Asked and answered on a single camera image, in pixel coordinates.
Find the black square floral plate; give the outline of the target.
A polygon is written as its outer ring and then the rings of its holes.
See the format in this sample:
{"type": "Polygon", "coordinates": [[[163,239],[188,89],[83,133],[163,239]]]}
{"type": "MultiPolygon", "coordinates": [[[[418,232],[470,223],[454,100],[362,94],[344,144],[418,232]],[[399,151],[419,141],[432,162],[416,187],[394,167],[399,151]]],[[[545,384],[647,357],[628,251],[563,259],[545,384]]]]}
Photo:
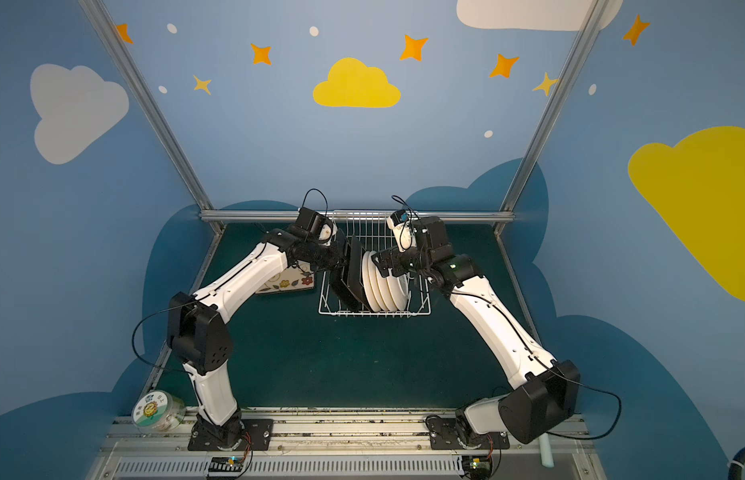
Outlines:
{"type": "Polygon", "coordinates": [[[352,294],[352,311],[362,311],[366,304],[366,292],[364,292],[364,278],[362,278],[362,258],[364,248],[356,237],[350,238],[350,251],[348,252],[348,273],[346,274],[346,286],[352,294]]]}
{"type": "Polygon", "coordinates": [[[313,290],[316,287],[316,275],[308,267],[290,267],[264,282],[256,294],[276,294],[295,291],[313,290]]]}
{"type": "MultiPolygon", "coordinates": [[[[348,252],[350,251],[350,239],[346,240],[346,260],[348,260],[348,252]]],[[[342,269],[332,271],[330,274],[330,290],[334,292],[334,295],[338,297],[344,309],[352,311],[352,294],[348,291],[346,286],[346,274],[348,273],[348,263],[342,269]]]]}

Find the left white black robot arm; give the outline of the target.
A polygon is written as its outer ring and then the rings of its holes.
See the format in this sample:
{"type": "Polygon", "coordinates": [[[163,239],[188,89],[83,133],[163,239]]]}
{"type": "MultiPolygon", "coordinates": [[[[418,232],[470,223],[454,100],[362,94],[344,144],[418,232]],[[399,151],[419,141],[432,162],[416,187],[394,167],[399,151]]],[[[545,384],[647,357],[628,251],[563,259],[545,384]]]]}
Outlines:
{"type": "Polygon", "coordinates": [[[226,427],[240,413],[228,376],[234,352],[228,331],[232,316],[266,280],[292,266],[306,262],[316,271],[345,266],[347,245],[336,223],[303,207],[294,223],[268,231],[248,256],[217,280],[170,300],[166,344],[190,377],[202,424],[226,427]]]}

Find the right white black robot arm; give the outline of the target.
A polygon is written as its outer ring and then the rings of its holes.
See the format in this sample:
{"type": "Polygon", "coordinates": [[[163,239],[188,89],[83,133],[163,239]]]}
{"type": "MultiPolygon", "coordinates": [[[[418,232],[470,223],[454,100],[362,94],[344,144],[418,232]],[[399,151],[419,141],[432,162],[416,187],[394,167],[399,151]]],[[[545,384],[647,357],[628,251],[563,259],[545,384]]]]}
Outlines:
{"type": "Polygon", "coordinates": [[[571,418],[581,374],[570,361],[560,362],[516,320],[494,292],[489,278],[467,254],[456,254],[447,228],[437,216],[416,218],[404,209],[392,213],[387,226],[397,245],[372,261],[382,274],[416,273],[471,322],[500,363],[512,391],[479,400],[459,414],[468,435],[505,428],[529,444],[571,418]]]}

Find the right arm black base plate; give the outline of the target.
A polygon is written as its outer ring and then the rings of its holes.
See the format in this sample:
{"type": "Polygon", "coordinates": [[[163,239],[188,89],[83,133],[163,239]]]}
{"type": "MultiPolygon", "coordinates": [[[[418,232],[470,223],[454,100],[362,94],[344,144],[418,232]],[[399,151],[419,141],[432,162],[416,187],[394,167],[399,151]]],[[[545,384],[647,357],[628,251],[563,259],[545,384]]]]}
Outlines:
{"type": "Polygon", "coordinates": [[[467,422],[452,417],[429,415],[424,420],[432,450],[506,450],[510,440],[506,432],[478,434],[467,422]]]}

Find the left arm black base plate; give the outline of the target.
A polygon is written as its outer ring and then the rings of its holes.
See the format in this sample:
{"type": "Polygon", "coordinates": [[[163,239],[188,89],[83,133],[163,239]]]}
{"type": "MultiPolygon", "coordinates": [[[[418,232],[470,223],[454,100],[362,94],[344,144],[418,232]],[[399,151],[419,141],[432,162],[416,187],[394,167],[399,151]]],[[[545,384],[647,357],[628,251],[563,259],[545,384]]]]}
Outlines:
{"type": "Polygon", "coordinates": [[[234,417],[218,426],[198,416],[190,434],[188,451],[266,451],[270,447],[272,428],[272,419],[234,417]]]}

